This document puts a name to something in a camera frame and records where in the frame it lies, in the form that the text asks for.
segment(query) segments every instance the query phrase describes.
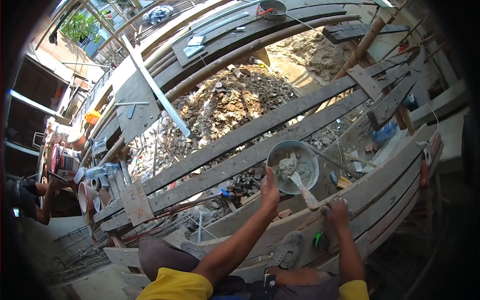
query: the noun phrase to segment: orange container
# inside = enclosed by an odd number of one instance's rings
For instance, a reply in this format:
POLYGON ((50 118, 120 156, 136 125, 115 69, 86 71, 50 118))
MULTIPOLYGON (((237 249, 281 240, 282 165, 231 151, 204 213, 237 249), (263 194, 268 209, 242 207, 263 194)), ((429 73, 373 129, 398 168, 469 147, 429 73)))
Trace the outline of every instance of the orange container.
POLYGON ((98 119, 100 118, 101 114, 96 111, 96 110, 89 110, 87 114, 85 115, 85 120, 89 123, 92 123, 95 125, 98 122, 98 119))

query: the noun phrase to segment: shoe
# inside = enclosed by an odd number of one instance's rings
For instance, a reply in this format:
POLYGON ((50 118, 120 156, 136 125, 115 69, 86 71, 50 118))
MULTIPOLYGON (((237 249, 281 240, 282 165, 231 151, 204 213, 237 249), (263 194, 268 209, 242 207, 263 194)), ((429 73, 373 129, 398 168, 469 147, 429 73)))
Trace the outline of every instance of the shoe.
POLYGON ((303 234, 300 231, 289 232, 275 249, 267 267, 278 266, 284 270, 291 269, 300 256, 303 240, 303 234))

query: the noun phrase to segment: person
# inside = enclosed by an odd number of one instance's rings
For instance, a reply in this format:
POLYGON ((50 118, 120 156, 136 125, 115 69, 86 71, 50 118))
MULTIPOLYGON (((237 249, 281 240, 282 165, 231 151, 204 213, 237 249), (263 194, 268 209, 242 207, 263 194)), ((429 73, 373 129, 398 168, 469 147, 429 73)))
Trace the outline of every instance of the person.
POLYGON ((50 176, 48 184, 25 177, 6 182, 6 190, 11 195, 11 207, 19 209, 20 214, 43 225, 48 225, 50 222, 50 210, 55 192, 66 186, 67 184, 53 176, 50 176), (39 199, 41 196, 43 196, 42 208, 40 208, 39 199))
POLYGON ((277 216, 278 202, 274 173, 267 167, 261 185, 260 209, 235 234, 204 256, 193 243, 178 249, 157 237, 141 238, 140 265, 153 282, 137 300, 367 300, 365 270, 348 227, 347 202, 339 198, 323 208, 338 235, 339 276, 312 268, 292 268, 303 246, 299 231, 283 238, 265 269, 265 274, 276 276, 273 293, 266 294, 269 287, 264 287, 263 281, 246 284, 238 276, 229 276, 277 216))

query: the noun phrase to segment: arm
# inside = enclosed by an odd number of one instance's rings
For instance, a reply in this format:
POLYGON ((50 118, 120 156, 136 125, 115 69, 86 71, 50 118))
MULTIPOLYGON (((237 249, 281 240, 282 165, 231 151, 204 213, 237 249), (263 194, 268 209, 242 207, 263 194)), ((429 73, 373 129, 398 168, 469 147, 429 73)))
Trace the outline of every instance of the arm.
POLYGON ((62 189, 64 184, 58 182, 57 179, 50 177, 47 190, 43 196, 43 207, 36 207, 36 221, 43 225, 48 225, 50 222, 50 210, 52 206, 52 199, 55 195, 55 191, 62 189))
POLYGON ((260 209, 235 234, 207 253, 192 271, 208 279, 213 287, 243 262, 278 214, 280 194, 272 168, 266 167, 266 173, 260 187, 260 209))
POLYGON ((344 199, 335 198, 327 209, 328 221, 335 228, 338 236, 338 247, 340 259, 338 270, 340 273, 340 284, 353 280, 365 281, 365 268, 360 253, 355 246, 352 237, 352 230, 348 227, 348 207, 344 199))

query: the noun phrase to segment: plastic bottle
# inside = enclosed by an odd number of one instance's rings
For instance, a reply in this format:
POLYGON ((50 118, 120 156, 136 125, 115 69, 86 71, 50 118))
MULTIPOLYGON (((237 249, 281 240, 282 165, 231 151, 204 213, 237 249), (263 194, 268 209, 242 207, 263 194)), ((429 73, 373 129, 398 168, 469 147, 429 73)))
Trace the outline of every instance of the plastic bottle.
POLYGON ((92 180, 107 174, 113 174, 119 168, 118 164, 105 163, 103 166, 93 167, 85 171, 85 178, 92 180))
POLYGON ((379 144, 383 144, 386 140, 395 135, 397 123, 390 121, 385 124, 379 131, 372 132, 372 138, 379 144))

